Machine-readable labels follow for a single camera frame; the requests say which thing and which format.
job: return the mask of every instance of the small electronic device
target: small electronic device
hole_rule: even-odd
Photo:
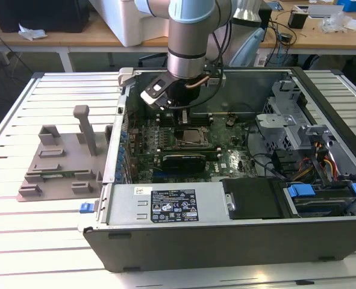
[[[303,12],[300,10],[293,10],[290,13],[289,21],[287,22],[289,28],[303,29],[308,15],[309,14],[307,12]]]

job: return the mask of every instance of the power adapter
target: power adapter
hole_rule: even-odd
[[[279,39],[281,40],[281,42],[283,43],[291,43],[292,42],[292,38],[293,36],[289,33],[280,33],[279,34]]]

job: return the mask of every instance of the computer case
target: computer case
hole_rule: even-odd
[[[19,24],[29,29],[80,33],[89,19],[88,0],[0,0],[0,28],[19,31]]]

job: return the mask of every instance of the warning label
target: warning label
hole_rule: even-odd
[[[151,191],[154,223],[199,221],[195,190]]]

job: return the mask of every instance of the yellow cable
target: yellow cable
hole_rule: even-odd
[[[329,166],[330,166],[330,171],[331,171],[331,173],[332,173],[332,178],[334,179],[333,164],[332,164],[330,161],[328,161],[328,160],[324,160],[324,161],[329,164]]]

